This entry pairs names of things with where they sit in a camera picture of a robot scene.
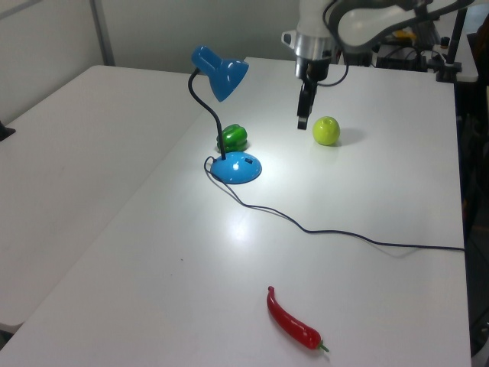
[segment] green bell pepper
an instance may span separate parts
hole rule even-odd
[[[225,152],[230,151],[244,151],[248,144],[248,133],[246,129],[238,124],[233,124],[222,130],[222,137],[224,140]],[[221,151],[219,146],[219,136],[216,138],[217,148]]]

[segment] lamp gooseneck arm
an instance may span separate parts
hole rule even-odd
[[[221,150],[221,159],[223,161],[225,161],[226,159],[226,153],[225,153],[225,146],[224,146],[224,137],[222,136],[222,126],[221,126],[221,120],[219,120],[219,117],[217,116],[217,114],[214,112],[213,109],[211,109],[208,105],[206,105],[206,103],[204,101],[202,101],[197,95],[196,93],[194,92],[193,90],[193,87],[192,87],[192,83],[193,83],[193,80],[195,79],[195,77],[197,76],[197,74],[200,73],[200,69],[197,67],[192,75],[190,75],[190,78],[189,78],[189,83],[188,83],[188,86],[189,86],[189,92],[190,94],[192,95],[192,97],[204,108],[206,109],[211,115],[212,117],[215,119],[215,124],[217,125],[217,135],[218,135],[218,139],[219,139],[219,148]]]

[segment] chili pepper stem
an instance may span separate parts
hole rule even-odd
[[[318,349],[319,349],[319,348],[321,348],[321,349],[325,350],[326,352],[329,352],[329,349],[328,349],[328,348],[326,348],[326,347],[324,346],[324,344],[322,344],[322,341],[321,341],[321,343],[318,345]]]

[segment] lamp base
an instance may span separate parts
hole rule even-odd
[[[216,159],[211,165],[211,173],[225,184],[245,184],[261,173],[260,161],[248,153],[232,151],[226,159]]]

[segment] lamp shade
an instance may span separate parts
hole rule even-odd
[[[214,96],[220,102],[228,98],[248,71],[244,61],[222,59],[207,46],[198,46],[193,51],[192,62],[209,77]]]

